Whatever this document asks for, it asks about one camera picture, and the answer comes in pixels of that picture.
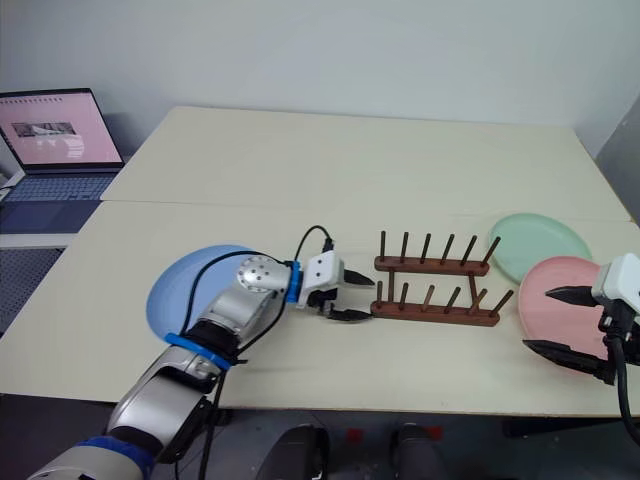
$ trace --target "plate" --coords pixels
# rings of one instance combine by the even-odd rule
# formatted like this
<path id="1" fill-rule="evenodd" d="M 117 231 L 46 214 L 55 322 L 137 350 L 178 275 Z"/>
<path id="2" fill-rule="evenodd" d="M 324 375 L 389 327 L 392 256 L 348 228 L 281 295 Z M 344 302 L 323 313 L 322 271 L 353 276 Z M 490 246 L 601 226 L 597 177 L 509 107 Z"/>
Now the plate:
<path id="1" fill-rule="evenodd" d="M 572 256 L 591 260 L 589 247 L 577 233 L 544 215 L 510 215 L 494 225 L 490 236 L 490 243 L 496 237 L 501 239 L 493 254 L 496 265 L 516 283 L 547 258 Z"/>
<path id="2" fill-rule="evenodd" d="M 553 257 L 538 263 L 520 285 L 518 311 L 528 340 L 564 343 L 579 352 L 607 358 L 598 330 L 602 307 L 583 307 L 547 297 L 556 287 L 593 285 L 600 266 L 578 257 Z"/>
<path id="3" fill-rule="evenodd" d="M 240 245 L 206 247 L 185 255 L 167 268 L 156 280 L 147 297 L 147 323 L 153 333 L 162 340 L 167 333 L 180 333 L 187 313 L 191 286 L 198 271 L 210 260 L 240 250 L 251 249 Z M 227 258 L 211 266 L 202 275 L 193 299 L 190 326 L 209 302 L 236 278 L 236 270 L 248 257 L 250 255 Z"/>

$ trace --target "laptop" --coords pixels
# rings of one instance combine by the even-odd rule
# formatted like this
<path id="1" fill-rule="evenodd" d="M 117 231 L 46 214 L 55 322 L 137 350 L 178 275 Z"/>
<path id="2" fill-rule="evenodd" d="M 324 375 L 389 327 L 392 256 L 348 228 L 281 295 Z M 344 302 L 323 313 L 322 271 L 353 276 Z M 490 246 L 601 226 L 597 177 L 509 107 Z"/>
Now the laptop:
<path id="1" fill-rule="evenodd" d="M 0 233 L 75 233 L 124 162 L 89 88 L 0 93 L 0 134 L 25 176 Z"/>

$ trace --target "white wall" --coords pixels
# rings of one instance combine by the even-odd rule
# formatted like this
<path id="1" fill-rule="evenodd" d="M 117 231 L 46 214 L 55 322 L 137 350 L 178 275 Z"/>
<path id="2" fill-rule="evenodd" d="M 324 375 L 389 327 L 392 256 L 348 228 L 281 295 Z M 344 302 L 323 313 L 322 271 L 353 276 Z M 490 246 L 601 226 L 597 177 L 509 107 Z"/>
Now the white wall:
<path id="1" fill-rule="evenodd" d="M 0 87 L 93 88 L 124 153 L 191 104 L 570 125 L 595 155 L 640 90 L 638 0 L 0 1 Z"/>

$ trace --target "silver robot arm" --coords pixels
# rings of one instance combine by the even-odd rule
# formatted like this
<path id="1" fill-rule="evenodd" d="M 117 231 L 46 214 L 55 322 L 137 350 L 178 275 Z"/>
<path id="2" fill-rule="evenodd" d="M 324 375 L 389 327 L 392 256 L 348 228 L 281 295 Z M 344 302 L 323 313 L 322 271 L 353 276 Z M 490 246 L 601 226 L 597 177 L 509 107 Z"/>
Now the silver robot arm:
<path id="1" fill-rule="evenodd" d="M 106 435 L 77 444 L 30 479 L 142 480 L 155 463 L 180 459 L 213 413 L 206 394 L 268 305 L 282 301 L 290 277 L 289 266 L 269 257 L 245 260 L 184 336 L 167 336 L 172 345 L 115 407 Z"/>

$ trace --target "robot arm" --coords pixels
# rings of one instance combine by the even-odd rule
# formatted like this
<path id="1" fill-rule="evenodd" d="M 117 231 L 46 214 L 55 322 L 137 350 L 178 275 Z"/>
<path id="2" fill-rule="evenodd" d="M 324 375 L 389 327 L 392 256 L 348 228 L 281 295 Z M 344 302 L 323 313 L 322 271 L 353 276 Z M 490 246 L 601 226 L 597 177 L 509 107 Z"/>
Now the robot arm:
<path id="1" fill-rule="evenodd" d="M 557 365 L 589 373 L 608 385 L 616 383 L 622 421 L 640 446 L 640 431 L 629 408 L 626 368 L 627 363 L 640 365 L 640 258 L 627 253 L 602 266 L 593 286 L 563 286 L 546 295 L 572 305 L 604 307 L 598 330 L 604 334 L 607 359 L 548 340 L 524 340 L 525 345 Z"/>
<path id="2" fill-rule="evenodd" d="M 179 460 L 214 413 L 206 395 L 238 362 L 242 344 L 253 337 L 272 302 L 335 312 L 327 300 L 335 299 L 337 285 L 345 282 L 342 261 L 327 251 L 313 257 L 307 271 L 304 275 L 297 262 L 280 263 L 266 255 L 246 259 L 231 286 L 207 305 L 193 327 L 165 337 L 170 346 L 115 407 L 106 434 L 77 444 L 30 479 L 142 480 L 155 463 Z M 347 276 L 347 283 L 355 278 L 354 283 L 373 285 L 355 272 Z M 347 319 L 368 316 L 340 313 L 347 312 L 355 313 Z"/>

